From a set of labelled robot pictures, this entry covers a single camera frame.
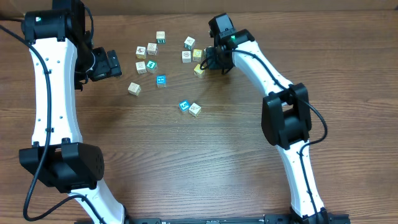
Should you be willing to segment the plain block red car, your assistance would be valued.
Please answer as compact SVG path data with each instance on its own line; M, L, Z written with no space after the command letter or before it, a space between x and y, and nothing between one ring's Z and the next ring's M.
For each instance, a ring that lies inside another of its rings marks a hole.
M196 103L192 103L192 105L188 109L188 112L194 117L197 117L201 112L201 106Z

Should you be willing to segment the blue number 5 block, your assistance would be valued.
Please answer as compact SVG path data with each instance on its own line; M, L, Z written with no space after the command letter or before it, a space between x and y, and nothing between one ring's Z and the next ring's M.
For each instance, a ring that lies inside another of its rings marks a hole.
M187 100L183 100L178 104L178 107L182 113L188 113L191 105Z

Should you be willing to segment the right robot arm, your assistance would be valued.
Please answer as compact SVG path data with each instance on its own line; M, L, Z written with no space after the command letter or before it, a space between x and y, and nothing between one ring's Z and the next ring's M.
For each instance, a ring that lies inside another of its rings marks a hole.
M291 211L297 223L322 223L326 218L310 163L311 114L307 88L283 77L266 59L254 36L238 31L224 13L208 23L214 46L201 68L228 73L240 69L262 95L261 128L268 143L278 150L291 193Z

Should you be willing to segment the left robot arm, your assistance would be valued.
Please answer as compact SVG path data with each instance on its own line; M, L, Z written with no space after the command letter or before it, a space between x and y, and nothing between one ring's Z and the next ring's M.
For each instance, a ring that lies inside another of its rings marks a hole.
M54 1L50 10L25 14L36 114L32 145L19 151L19 161L35 182L76 200L92 223L129 223L125 206L104 181L101 149L83 142L76 115L77 90L122 74L115 51L94 48L93 29L85 26L91 17L81 1Z

